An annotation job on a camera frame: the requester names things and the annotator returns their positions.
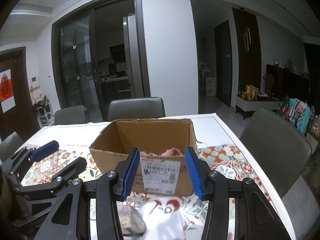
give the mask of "floor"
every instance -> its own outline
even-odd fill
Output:
[[[240,113],[235,114],[235,108],[232,106],[229,108],[216,97],[206,97],[202,94],[199,94],[198,113],[216,113],[238,138],[250,121],[250,118],[243,120],[243,116]]]

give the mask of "patterned tablecloth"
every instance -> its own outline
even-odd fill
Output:
[[[34,145],[25,146],[27,148],[37,147]],[[245,177],[252,178],[271,202],[260,179],[242,152],[235,145],[224,144],[202,148],[200,151],[199,158],[207,161],[212,170],[217,170],[230,179],[242,180]],[[98,179],[102,175],[88,149],[84,151],[59,150],[39,163],[34,163],[22,180],[22,185],[48,183],[55,173],[78,157],[83,157],[87,160],[87,168],[79,175],[83,181]],[[163,207],[163,210],[166,210],[166,213],[179,212],[184,230],[204,227],[208,202],[201,202],[194,194],[190,196],[159,196],[132,192],[125,202],[119,202],[118,204],[131,205],[136,209],[140,209],[150,201],[155,201],[159,206]],[[95,214],[95,200],[92,200],[90,208],[91,225],[93,222],[95,223]],[[230,199],[228,240],[234,238],[234,224],[235,200]]]

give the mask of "pink cloth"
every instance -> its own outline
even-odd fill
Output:
[[[143,157],[153,157],[153,156],[158,156],[155,153],[146,153],[146,152],[140,152],[140,156]],[[177,148],[172,148],[170,150],[167,150],[165,153],[161,154],[162,157],[171,157],[171,156],[183,156],[183,154],[180,152],[179,149]]]

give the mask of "black cabinet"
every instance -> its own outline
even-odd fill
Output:
[[[271,93],[280,101],[286,95],[290,98],[297,98],[302,101],[309,100],[309,80],[291,73],[288,69],[267,65],[267,73],[275,78]]]

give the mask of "barcode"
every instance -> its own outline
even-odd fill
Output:
[[[154,170],[154,171],[168,171],[168,172],[176,172],[176,168],[174,167],[160,167],[160,166],[152,166],[152,165],[147,165],[148,170]]]
[[[175,173],[171,173],[170,174],[170,178],[169,178],[169,183],[170,184],[174,184],[174,180],[176,179],[176,174]]]

